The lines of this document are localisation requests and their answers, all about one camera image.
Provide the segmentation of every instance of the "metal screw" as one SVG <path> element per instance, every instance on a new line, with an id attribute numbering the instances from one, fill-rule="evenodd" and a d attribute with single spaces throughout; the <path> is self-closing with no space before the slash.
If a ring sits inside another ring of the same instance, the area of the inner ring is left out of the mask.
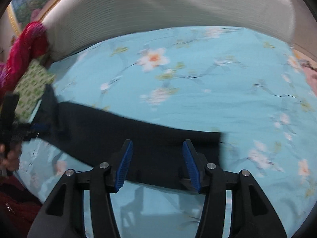
<path id="1" fill-rule="evenodd" d="M 207 168 L 213 170 L 216 168 L 216 165 L 214 163 L 208 163 Z"/>
<path id="2" fill-rule="evenodd" d="M 249 176 L 250 175 L 250 172 L 248 170 L 242 170 L 242 175 L 243 176 Z"/>
<path id="3" fill-rule="evenodd" d="M 109 167 L 109 164 L 107 162 L 102 162 L 100 165 L 99 165 L 100 168 L 102 169 L 106 169 L 107 167 Z"/>
<path id="4" fill-rule="evenodd" d="M 68 170 L 65 172 L 65 174 L 66 174 L 67 176 L 72 176 L 72 175 L 74 174 L 74 170 L 68 169 Z"/>

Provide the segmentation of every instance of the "human hand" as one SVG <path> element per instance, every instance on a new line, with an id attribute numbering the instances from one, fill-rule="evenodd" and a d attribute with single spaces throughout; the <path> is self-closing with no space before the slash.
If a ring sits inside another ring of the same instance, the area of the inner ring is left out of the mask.
<path id="1" fill-rule="evenodd" d="M 10 144 L 10 152 L 7 155 L 7 158 L 3 159 L 0 162 L 0 166 L 4 166 L 7 170 L 13 172 L 19 169 L 20 164 L 20 155 L 22 154 L 22 144 Z M 5 147 L 4 144 L 0 144 L 0 153 L 4 153 Z"/>

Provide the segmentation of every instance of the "painting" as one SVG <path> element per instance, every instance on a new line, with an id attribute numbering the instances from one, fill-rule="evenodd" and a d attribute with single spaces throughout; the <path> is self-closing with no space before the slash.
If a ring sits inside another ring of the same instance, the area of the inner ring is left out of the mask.
<path id="1" fill-rule="evenodd" d="M 37 20 L 42 9 L 51 2 L 52 0 L 12 0 L 8 14 L 15 34 L 19 34 L 28 23 Z"/>

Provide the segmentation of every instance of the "bed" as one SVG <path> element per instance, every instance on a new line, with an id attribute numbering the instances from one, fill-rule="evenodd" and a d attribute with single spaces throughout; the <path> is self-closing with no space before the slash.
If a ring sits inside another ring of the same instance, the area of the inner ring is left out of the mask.
<path id="1" fill-rule="evenodd" d="M 60 102 L 225 133 L 223 169 L 256 177 L 288 237 L 301 226 L 317 200 L 317 98 L 292 52 L 289 0 L 61 0 L 43 24 Z M 69 168 L 91 169 L 36 139 L 17 175 L 45 201 Z M 111 199 L 122 237 L 194 237 L 204 196 L 126 182 Z M 223 237 L 230 209 L 228 192 Z"/>

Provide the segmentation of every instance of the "wall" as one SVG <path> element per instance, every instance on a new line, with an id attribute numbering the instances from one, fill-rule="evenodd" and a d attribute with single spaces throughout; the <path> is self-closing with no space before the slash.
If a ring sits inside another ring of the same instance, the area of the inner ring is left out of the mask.
<path id="1" fill-rule="evenodd" d="M 11 26 L 7 12 L 0 19 L 0 47 L 4 49 L 4 62 L 9 55 L 11 39 L 14 36 L 14 30 Z"/>

